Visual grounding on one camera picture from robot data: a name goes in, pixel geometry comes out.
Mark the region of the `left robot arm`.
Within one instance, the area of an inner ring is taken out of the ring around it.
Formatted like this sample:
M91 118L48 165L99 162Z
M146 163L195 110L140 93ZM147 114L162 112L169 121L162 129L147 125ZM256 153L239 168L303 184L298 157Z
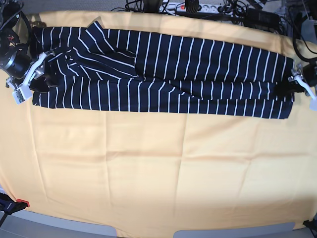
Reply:
M298 62L291 70L289 76L282 83L278 83L276 94L284 97L294 93L310 93L300 85L298 79L310 88L317 88L317 49L310 43L317 43L317 12L310 11L305 14L295 11L294 7L288 9L287 16L280 16L278 33L289 36L291 46Z

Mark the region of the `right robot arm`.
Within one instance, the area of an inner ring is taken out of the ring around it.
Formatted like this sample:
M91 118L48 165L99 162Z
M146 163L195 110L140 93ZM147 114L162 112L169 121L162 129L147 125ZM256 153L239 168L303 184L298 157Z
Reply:
M9 79L6 87L12 85L14 91L22 90L22 85L39 93L47 93L57 86L49 60L55 52L42 51L40 54L29 55L32 41L31 25L22 12L24 3L21 0L2 0L0 2L0 68ZM20 41L13 30L18 21L25 22L28 38L25 43Z

